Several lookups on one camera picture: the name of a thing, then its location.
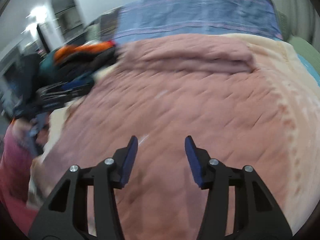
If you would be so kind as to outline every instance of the bolt head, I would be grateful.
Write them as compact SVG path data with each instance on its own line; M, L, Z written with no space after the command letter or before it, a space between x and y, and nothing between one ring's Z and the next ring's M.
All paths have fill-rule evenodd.
M252 172L253 168L252 168L252 166L247 165L247 166L244 167L244 170L247 171L247 172Z
M71 171L71 172L76 172L78 169L79 169L79 166L78 166L78 165L72 165L72 166L69 168L69 171Z
M115 162L115 160L112 159L112 158L106 158L106 159L104 160L104 163L105 163L106 165L111 165L111 164L113 164L114 162Z
M211 160L209 160L209 164L213 165L213 166L216 166L216 165L219 164L219 161L217 159L211 159Z

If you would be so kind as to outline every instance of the light blue fabric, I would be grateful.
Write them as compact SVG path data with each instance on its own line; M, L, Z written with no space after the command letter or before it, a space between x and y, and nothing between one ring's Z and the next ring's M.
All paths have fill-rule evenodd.
M306 70L308 70L309 74L314 77L316 82L318 83L318 86L320 86L320 76L316 72L316 70L313 68L313 66L301 55L297 54L298 58L300 59L301 63L304 65Z
M114 39L122 44L180 33L281 38L270 0L140 0L121 8Z

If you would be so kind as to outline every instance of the pink blanket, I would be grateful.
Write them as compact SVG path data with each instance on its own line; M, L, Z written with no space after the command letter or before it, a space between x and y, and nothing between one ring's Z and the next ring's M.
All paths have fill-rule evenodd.
M35 181L46 192L72 164L95 166L136 135L130 181L116 191L125 238L196 239L207 191L193 181L184 138L228 166L253 165L283 208L286 135L296 127L281 121L280 98L240 40L182 34L127 44L116 71L94 87L35 168Z

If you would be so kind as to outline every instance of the ceiling light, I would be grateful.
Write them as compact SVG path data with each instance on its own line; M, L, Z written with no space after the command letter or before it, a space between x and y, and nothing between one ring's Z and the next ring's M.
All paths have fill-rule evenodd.
M21 34L23 34L24 32L27 32L27 31L30 31L31 35L33 37L36 37L36 35L37 35L37 24L36 23L29 24Z
M26 18L29 18L30 16L35 17L37 23L44 23L47 18L47 8L45 6L36 7Z

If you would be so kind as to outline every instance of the blue gripper pad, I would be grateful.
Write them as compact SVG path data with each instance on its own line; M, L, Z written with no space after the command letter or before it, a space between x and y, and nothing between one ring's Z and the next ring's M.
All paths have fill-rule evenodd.
M135 136L132 136L128 146L127 146L128 154L122 165L122 176L120 179L120 184L124 187L128 181L132 171L133 163L137 155L138 151L138 139Z
M193 179L195 180L196 184L198 184L199 187L202 187L204 185L203 172L202 172L203 168L197 156L198 148L196 147L190 135L187 136L185 139L184 148L185 148L189 165L192 171Z

